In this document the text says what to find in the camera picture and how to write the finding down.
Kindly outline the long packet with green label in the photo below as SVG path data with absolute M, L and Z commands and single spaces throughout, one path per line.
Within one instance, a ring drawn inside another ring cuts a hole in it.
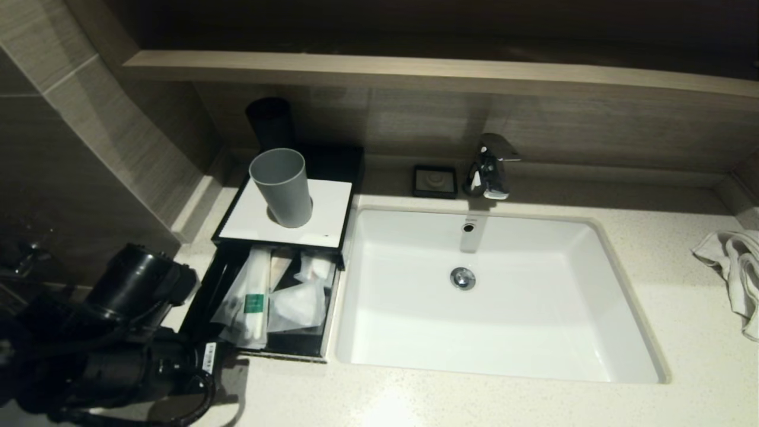
M 243 275 L 239 275 L 224 299 L 212 316 L 211 323 L 222 325 L 219 337 L 234 345 L 245 340 L 247 327 L 245 324 L 244 303 L 247 295 L 247 285 Z
M 239 346 L 263 349 L 267 342 L 267 311 L 272 251 L 254 247 L 245 265 Z

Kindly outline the black sliding drawer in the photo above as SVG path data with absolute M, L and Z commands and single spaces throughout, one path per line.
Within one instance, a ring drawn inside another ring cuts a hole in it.
M 290 330 L 289 332 L 267 332 L 266 346 L 259 350 L 247 349 L 239 345 L 234 345 L 219 337 L 222 325 L 211 323 L 212 316 L 216 314 L 217 308 L 219 308 L 220 303 L 224 299 L 235 278 L 239 275 L 244 276 L 246 261 L 251 249 L 249 249 L 247 257 L 245 257 L 240 265 L 214 264 L 215 251 L 211 260 L 211 265 L 207 268 L 205 276 L 201 281 L 200 289 L 194 295 L 190 308 L 181 324 L 181 332 L 197 342 L 215 341 L 221 343 L 226 349 L 235 349 L 246 354 L 321 360 L 324 357 L 324 335 L 327 324 L 327 313 L 330 308 L 331 296 L 333 295 L 333 287 L 331 287 L 331 289 L 324 288 L 326 296 L 326 318 L 320 326 Z M 305 250 L 292 250 L 294 251 L 292 264 L 287 269 L 274 292 L 300 284 L 301 282 L 295 279 L 295 274 L 298 273 L 301 267 L 301 253 L 315 254 Z M 333 285 L 339 278 L 338 267 L 336 267 L 335 273 Z M 269 297 L 271 294 L 273 294 L 273 292 L 269 292 L 268 294 L 268 318 Z

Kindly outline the small white pouch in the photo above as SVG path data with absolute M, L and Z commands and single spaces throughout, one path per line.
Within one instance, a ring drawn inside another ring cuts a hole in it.
M 301 253 L 300 261 L 301 267 L 295 279 L 301 283 L 319 281 L 327 289 L 333 287 L 336 265 L 326 255 Z

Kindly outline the grey plastic cup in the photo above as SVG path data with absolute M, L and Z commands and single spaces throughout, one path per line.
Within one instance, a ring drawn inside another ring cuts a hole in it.
M 252 181 L 280 226 L 303 227 L 312 217 L 305 158 L 295 149 L 268 149 L 248 168 Z

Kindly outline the black amenity box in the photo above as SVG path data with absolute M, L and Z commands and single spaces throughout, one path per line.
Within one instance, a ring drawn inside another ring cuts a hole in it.
M 345 254 L 345 240 L 347 231 L 349 230 L 350 216 L 352 216 L 352 202 L 353 197 L 360 189 L 363 174 L 364 174 L 364 161 L 363 161 L 363 148 L 357 146 L 323 146 L 323 145 L 306 145 L 302 149 L 302 154 L 305 157 L 307 179 L 315 180 L 330 180 L 330 181 L 345 181 L 352 183 L 352 192 L 350 193 L 350 208 L 345 216 L 345 224 L 342 234 L 342 242 L 337 248 L 316 247 L 316 246 L 302 246 L 292 244 L 273 244 L 268 241 L 247 241 L 247 240 L 217 240 L 215 233 L 220 228 L 222 220 L 228 215 L 228 207 L 225 215 L 216 228 L 214 235 L 212 236 L 212 242 L 216 246 L 216 254 L 214 255 L 214 264 L 238 264 L 240 265 L 249 249 L 254 246 L 269 247 L 269 248 L 296 248 L 300 250 L 310 251 L 315 254 L 326 255 L 339 270 L 344 271 L 347 263 L 347 255 Z M 252 181 L 249 173 L 246 173 L 244 180 L 241 182 L 238 191 L 233 198 L 231 205 L 236 202 L 236 199 L 240 196 L 242 187 L 245 186 L 247 180 Z

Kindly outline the white rectangular mat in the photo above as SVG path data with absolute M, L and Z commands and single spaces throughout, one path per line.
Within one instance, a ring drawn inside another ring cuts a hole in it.
M 345 216 L 350 208 L 352 183 L 308 179 L 307 184 L 312 215 L 303 227 L 288 229 L 270 219 L 263 195 L 247 180 L 236 202 L 230 205 L 215 238 L 337 248 L 342 242 Z

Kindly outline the black plastic cup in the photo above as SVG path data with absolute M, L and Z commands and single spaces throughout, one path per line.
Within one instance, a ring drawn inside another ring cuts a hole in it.
M 260 150 L 296 149 L 295 127 L 290 103 L 279 97 L 265 97 L 251 102 L 245 116 L 255 133 Z

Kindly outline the black square soap dish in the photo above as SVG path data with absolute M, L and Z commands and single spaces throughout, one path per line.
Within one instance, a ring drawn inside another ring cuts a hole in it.
M 457 176 L 452 167 L 415 165 L 412 181 L 414 197 L 455 199 L 458 195 Z

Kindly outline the white rectangular sink basin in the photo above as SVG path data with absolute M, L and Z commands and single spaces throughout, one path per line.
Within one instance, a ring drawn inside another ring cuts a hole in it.
M 456 267 L 476 276 L 460 290 Z M 336 342 L 344 363 L 662 384 L 604 234 L 564 218 L 364 209 Z

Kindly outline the chrome faucet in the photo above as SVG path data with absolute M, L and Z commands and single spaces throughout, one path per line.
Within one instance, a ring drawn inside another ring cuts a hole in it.
M 478 152 L 464 178 L 464 193 L 469 197 L 506 200 L 510 188 L 503 165 L 521 160 L 520 153 L 505 137 L 498 133 L 482 133 Z

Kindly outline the white crumpled towel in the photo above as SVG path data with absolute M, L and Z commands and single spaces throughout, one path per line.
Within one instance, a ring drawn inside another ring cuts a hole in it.
M 759 231 L 716 231 L 691 249 L 726 281 L 729 305 L 742 317 L 742 334 L 759 343 Z

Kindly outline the chrome wall valve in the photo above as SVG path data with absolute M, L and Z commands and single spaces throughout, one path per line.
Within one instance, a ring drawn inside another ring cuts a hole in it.
M 3 278 L 26 278 L 35 265 L 51 259 L 52 255 L 36 243 L 0 240 L 0 276 Z

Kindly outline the light wooden wall shelf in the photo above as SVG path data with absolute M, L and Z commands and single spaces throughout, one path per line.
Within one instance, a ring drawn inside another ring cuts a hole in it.
M 595 65 L 328 56 L 282 52 L 141 50 L 122 68 L 150 80 L 358 85 L 485 94 L 694 95 L 759 104 L 759 82 Z

